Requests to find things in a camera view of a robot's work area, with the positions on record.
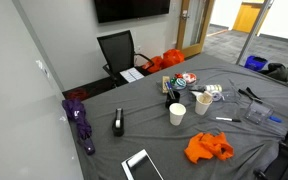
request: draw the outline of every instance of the wooden door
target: wooden door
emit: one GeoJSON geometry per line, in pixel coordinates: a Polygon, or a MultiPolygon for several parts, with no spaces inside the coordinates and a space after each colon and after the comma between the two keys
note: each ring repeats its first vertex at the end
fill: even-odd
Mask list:
{"type": "Polygon", "coordinates": [[[202,51],[215,0],[183,0],[176,48],[185,57],[202,51]]]}
{"type": "MultiPolygon", "coordinates": [[[[261,3],[242,3],[237,18],[235,20],[233,29],[236,31],[250,33],[257,18],[257,15],[262,8],[262,5],[263,4],[261,3]]],[[[261,28],[268,12],[269,10],[265,12],[264,18],[260,23],[258,31],[261,28]]]]}

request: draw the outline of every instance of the red object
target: red object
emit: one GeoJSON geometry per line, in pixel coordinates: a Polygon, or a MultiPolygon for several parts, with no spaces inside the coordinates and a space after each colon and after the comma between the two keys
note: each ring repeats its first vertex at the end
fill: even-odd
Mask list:
{"type": "Polygon", "coordinates": [[[83,88],[77,88],[72,90],[71,92],[67,93],[66,99],[79,99],[80,101],[83,101],[90,97],[90,94],[86,92],[83,88]]]}
{"type": "Polygon", "coordinates": [[[163,54],[162,69],[184,62],[184,54],[177,49],[170,49],[163,54]]]}
{"type": "Polygon", "coordinates": [[[178,74],[175,74],[175,77],[176,77],[176,78],[183,78],[183,75],[180,74],[180,73],[178,73],[178,74]]]}
{"type": "Polygon", "coordinates": [[[151,65],[151,62],[147,62],[142,66],[143,69],[146,69],[150,73],[155,73],[161,70],[161,63],[163,61],[161,56],[155,56],[151,59],[154,62],[154,66],[148,68],[151,65]]]}
{"type": "Polygon", "coordinates": [[[183,79],[185,79],[186,83],[193,83],[196,81],[196,75],[193,73],[185,73],[183,74],[183,79]]]}

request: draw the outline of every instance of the pen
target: pen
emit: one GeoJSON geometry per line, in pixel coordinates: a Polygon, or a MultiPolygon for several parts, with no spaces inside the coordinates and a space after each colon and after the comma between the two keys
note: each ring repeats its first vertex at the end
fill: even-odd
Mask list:
{"type": "Polygon", "coordinates": [[[171,98],[175,99],[175,95],[173,93],[171,83],[170,82],[165,82],[165,86],[166,86],[166,88],[168,90],[168,93],[170,94],[171,98]]]}
{"type": "Polygon", "coordinates": [[[232,121],[232,122],[241,122],[239,119],[231,119],[231,118],[222,118],[222,117],[216,117],[217,120],[223,120],[223,121],[232,121]]]}

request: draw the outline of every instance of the black tape dispenser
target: black tape dispenser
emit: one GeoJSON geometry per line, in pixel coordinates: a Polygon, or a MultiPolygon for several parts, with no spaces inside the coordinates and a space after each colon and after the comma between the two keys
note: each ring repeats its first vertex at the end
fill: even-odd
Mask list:
{"type": "Polygon", "coordinates": [[[122,108],[116,109],[116,115],[112,124],[112,130],[114,136],[123,136],[124,134],[124,115],[122,108]]]}

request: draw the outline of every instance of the white wall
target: white wall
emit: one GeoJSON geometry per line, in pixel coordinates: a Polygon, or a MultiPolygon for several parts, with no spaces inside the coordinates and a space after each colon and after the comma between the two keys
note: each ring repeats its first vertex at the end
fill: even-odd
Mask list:
{"type": "Polygon", "coordinates": [[[231,30],[241,4],[242,0],[215,0],[211,24],[225,26],[231,30]]]}
{"type": "Polygon", "coordinates": [[[288,39],[288,1],[274,1],[259,33],[288,39]]]}
{"type": "Polygon", "coordinates": [[[0,0],[0,179],[83,179],[63,99],[12,1],[0,0]]]}
{"type": "Polygon", "coordinates": [[[108,76],[102,69],[106,61],[98,36],[130,29],[135,47],[140,45],[148,57],[173,48],[181,7],[181,0],[171,0],[168,15],[98,24],[92,0],[20,0],[20,3],[64,90],[108,76]]]}

